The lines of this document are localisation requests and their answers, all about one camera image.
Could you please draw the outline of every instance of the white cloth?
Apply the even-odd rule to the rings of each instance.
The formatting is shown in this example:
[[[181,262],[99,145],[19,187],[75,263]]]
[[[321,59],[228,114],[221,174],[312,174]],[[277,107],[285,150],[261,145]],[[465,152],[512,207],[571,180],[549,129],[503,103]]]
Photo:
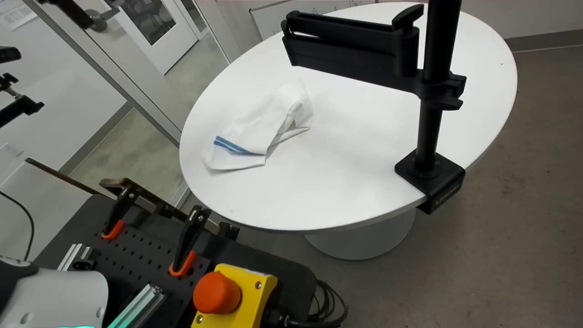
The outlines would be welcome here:
[[[308,92],[299,81],[290,81],[214,136],[203,156],[208,167],[217,170],[263,165],[277,143],[308,130],[310,125]]]

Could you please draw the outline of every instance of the table pedestal base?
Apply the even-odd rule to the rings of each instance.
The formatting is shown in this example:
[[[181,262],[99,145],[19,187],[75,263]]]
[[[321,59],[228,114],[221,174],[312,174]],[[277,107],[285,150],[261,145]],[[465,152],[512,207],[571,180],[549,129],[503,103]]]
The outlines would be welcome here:
[[[418,209],[379,216],[378,222],[338,231],[310,232],[319,251],[343,260],[367,260],[394,249],[414,227]]]

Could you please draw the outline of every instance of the white oval table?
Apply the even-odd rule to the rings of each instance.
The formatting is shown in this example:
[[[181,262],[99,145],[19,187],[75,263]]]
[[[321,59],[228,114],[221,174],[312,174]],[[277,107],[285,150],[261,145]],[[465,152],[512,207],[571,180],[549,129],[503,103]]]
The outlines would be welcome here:
[[[390,23],[412,1],[350,6],[332,16]],[[427,14],[421,28],[423,65]],[[518,87],[505,39],[485,21],[461,14],[452,70],[469,76],[460,110],[445,110],[438,150],[472,165],[505,125]],[[290,76],[314,103],[314,125],[279,143],[267,165],[217,172],[203,149],[234,118],[261,103]],[[321,251],[372,258],[410,231],[425,194],[394,165],[416,149],[420,98],[336,74],[292,67],[281,34],[228,65],[194,105],[181,140],[192,191],[219,214],[259,229],[303,231]]]

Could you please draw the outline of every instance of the white wall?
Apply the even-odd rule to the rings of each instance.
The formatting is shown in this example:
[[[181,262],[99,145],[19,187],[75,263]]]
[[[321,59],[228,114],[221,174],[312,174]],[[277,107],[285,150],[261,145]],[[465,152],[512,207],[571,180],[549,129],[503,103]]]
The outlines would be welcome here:
[[[0,28],[0,39],[22,52],[22,59],[0,63],[0,72],[21,78],[13,88],[46,103],[2,127],[0,143],[61,169],[126,99],[39,17]],[[0,94],[0,107],[11,101]]]
[[[217,0],[225,21],[243,50],[261,41],[250,8],[276,1],[279,0]],[[321,3],[339,8],[374,0],[294,1],[303,1],[308,6]],[[505,37],[583,28],[583,0],[465,0],[463,8],[491,23]]]

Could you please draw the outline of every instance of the black stand pole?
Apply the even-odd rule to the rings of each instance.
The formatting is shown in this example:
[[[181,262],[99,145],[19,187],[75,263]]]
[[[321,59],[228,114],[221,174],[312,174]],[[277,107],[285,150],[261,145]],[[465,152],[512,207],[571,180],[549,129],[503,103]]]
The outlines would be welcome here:
[[[452,76],[452,54],[460,19],[461,0],[430,0],[427,23],[427,47],[423,81],[432,85]],[[465,169],[436,152],[443,105],[421,101],[418,149],[405,156],[396,170],[425,191],[427,201],[420,205],[432,212],[451,198],[463,181]]]

